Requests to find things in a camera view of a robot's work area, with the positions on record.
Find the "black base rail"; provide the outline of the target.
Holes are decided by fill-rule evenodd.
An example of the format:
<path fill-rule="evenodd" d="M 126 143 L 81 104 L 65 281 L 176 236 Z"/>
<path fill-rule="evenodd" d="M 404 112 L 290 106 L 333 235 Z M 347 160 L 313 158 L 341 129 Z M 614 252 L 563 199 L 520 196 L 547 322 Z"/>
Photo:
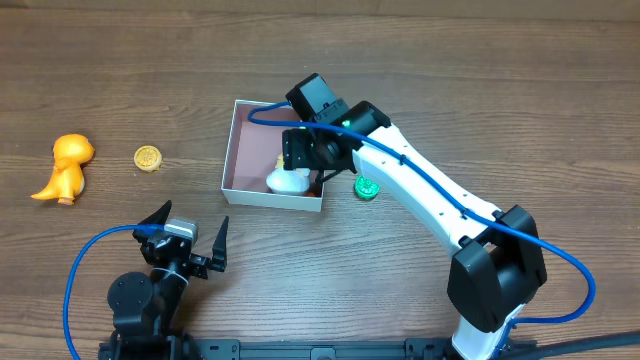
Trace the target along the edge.
<path fill-rule="evenodd" d="M 461 359 L 447 338 L 404 341 L 241 342 L 197 339 L 201 359 L 208 360 L 443 360 Z"/>

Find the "green round disc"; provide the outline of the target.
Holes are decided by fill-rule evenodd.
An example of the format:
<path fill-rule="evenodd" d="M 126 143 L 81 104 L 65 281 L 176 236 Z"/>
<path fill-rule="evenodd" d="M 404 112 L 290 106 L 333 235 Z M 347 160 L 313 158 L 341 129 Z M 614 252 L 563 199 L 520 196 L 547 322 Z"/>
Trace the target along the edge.
<path fill-rule="evenodd" d="M 372 200 L 379 194 L 379 191 L 378 184 L 362 175 L 359 175 L 354 182 L 354 192 L 360 199 Z"/>

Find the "orange dinosaur figure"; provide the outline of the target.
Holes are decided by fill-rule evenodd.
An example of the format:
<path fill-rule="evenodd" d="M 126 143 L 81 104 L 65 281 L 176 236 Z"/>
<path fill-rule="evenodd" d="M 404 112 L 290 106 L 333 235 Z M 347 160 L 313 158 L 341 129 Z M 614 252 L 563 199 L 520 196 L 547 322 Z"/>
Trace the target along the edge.
<path fill-rule="evenodd" d="M 52 153 L 54 166 L 50 179 L 44 189 L 31 198 L 56 199 L 60 204 L 73 205 L 85 187 L 82 165 L 92 160 L 95 149 L 84 135 L 67 134 L 55 141 Z"/>

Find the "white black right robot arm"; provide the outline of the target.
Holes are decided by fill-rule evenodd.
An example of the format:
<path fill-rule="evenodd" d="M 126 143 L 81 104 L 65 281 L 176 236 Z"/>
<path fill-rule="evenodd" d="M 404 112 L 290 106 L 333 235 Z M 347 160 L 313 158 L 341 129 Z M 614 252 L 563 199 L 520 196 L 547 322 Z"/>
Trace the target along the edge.
<path fill-rule="evenodd" d="M 395 197 L 450 257 L 447 295 L 460 315 L 453 355 L 500 354 L 516 317 L 547 280 L 533 217 L 519 206 L 502 211 L 456 184 L 366 101 L 286 104 L 302 122 L 283 132 L 285 169 L 350 170 Z"/>

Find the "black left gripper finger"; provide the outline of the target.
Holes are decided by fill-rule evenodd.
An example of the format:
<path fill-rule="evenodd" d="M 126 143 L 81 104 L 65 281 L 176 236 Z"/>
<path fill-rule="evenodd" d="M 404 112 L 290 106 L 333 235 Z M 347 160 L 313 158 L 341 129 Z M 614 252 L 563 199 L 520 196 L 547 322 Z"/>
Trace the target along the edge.
<path fill-rule="evenodd" d="M 216 272 L 224 272 L 227 266 L 227 233 L 229 217 L 226 216 L 216 235 L 212 245 L 212 257 L 209 269 Z"/>
<path fill-rule="evenodd" d="M 172 201 L 167 200 L 157 211 L 139 222 L 139 225 L 165 225 L 171 208 Z M 134 230 L 132 235 L 140 244 L 144 244 L 148 241 L 152 233 L 143 230 Z"/>

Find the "white plush duck toy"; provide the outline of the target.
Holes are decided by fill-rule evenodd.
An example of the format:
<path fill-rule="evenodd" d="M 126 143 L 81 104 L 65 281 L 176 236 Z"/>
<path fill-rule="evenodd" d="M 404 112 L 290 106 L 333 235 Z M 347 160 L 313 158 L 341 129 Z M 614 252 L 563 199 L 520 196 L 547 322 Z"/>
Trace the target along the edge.
<path fill-rule="evenodd" d="M 266 178 L 266 185 L 272 193 L 288 196 L 304 196 L 310 189 L 311 170 L 298 168 L 284 169 L 284 156 L 277 157 L 274 171 Z"/>

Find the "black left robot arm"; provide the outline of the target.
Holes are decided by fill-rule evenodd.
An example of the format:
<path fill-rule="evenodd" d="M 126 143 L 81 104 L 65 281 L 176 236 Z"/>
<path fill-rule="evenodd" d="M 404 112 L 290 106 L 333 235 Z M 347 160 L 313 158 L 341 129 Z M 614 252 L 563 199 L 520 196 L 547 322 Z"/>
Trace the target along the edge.
<path fill-rule="evenodd" d="M 141 254 L 151 266 L 148 274 L 129 272 L 111 285 L 107 301 L 113 311 L 118 335 L 129 337 L 167 336 L 189 280 L 206 280 L 211 271 L 224 272 L 227 266 L 225 218 L 215 237 L 210 256 L 193 252 L 198 224 L 169 216 L 172 203 L 163 204 L 139 223 L 132 232 Z"/>

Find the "white box pink interior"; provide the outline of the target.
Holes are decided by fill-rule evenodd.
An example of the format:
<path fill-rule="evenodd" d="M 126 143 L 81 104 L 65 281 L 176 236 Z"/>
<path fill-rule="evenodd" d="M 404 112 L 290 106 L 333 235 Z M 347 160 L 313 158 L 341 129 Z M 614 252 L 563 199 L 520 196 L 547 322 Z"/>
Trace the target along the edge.
<path fill-rule="evenodd" d="M 258 125 L 248 120 L 249 112 L 264 107 L 264 102 L 237 100 L 221 190 L 232 205 L 249 205 L 319 212 L 323 188 L 315 183 L 302 195 L 276 194 L 267 186 L 267 176 L 275 170 L 282 153 L 282 127 Z"/>

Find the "yellow round disc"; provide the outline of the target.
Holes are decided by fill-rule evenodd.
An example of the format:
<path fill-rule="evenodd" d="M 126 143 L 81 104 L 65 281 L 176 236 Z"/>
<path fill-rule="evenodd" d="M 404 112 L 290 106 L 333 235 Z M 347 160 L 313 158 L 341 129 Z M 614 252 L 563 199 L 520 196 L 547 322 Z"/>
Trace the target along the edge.
<path fill-rule="evenodd" d="M 152 145 L 144 145 L 134 153 L 134 164 L 142 171 L 153 172 L 159 169 L 163 156 L 158 148 Z"/>

